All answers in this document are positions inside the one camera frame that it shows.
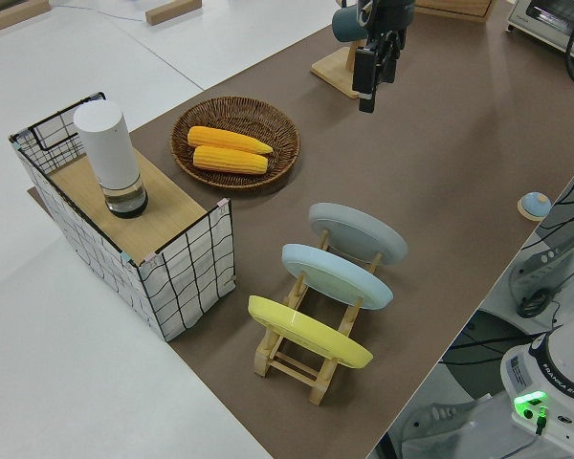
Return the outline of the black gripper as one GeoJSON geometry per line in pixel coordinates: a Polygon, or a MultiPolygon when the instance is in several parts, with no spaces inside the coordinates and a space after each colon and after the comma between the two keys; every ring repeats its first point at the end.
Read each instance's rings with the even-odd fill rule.
{"type": "Polygon", "coordinates": [[[406,28],[413,21],[415,2],[410,0],[359,0],[357,21],[368,36],[380,34],[382,40],[368,40],[355,53],[352,89],[359,94],[359,110],[373,113],[377,83],[393,83],[397,62],[406,46],[406,28]]]}

